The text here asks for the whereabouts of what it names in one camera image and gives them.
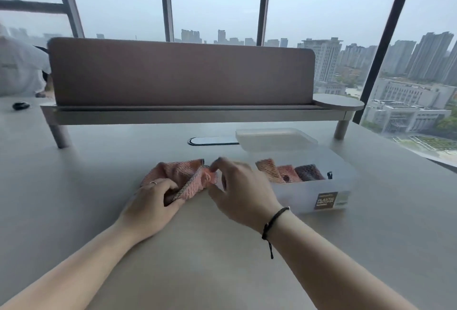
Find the person in white shirt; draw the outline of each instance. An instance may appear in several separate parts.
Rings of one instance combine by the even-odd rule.
[[[34,97],[43,92],[46,82],[42,71],[51,73],[47,53],[0,33],[0,97]]]

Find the bracelet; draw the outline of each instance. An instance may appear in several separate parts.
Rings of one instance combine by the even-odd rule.
[[[271,218],[270,222],[265,224],[265,227],[263,228],[263,233],[262,233],[262,239],[268,241],[266,238],[266,234],[270,230],[271,226],[273,226],[273,223],[276,221],[276,219],[285,211],[290,210],[290,207],[283,207],[281,210],[279,210],[276,214],[273,215]],[[270,247],[270,254],[271,254],[271,259],[273,259],[273,249],[271,247],[271,243],[268,241],[268,246]]]

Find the desk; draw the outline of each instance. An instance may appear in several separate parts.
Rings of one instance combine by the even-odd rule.
[[[116,218],[158,162],[231,155],[191,137],[237,128],[298,128],[362,175],[350,207],[302,219],[422,309],[454,309],[457,298],[457,175],[351,123],[70,126],[59,150],[39,99],[12,111],[0,99],[0,303],[83,246]],[[312,309],[278,254],[226,219],[204,193],[114,269],[89,309]]]

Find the person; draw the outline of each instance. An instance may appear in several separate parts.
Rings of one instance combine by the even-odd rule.
[[[229,219],[261,234],[282,208],[266,176],[226,158],[211,165],[212,171],[218,169],[225,191],[211,185],[210,197]],[[164,193],[177,185],[169,179],[155,182],[138,190],[111,227],[0,309],[85,309],[126,252],[159,232],[183,205],[178,199],[165,207]],[[290,210],[276,219],[268,240],[318,310],[417,310]]]
[[[49,55],[5,34],[0,24],[0,97],[44,97],[43,72],[51,74]]]

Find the computer mouse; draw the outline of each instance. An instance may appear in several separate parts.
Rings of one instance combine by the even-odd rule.
[[[30,107],[30,104],[27,102],[16,102],[13,104],[13,109],[14,110],[24,110]]]

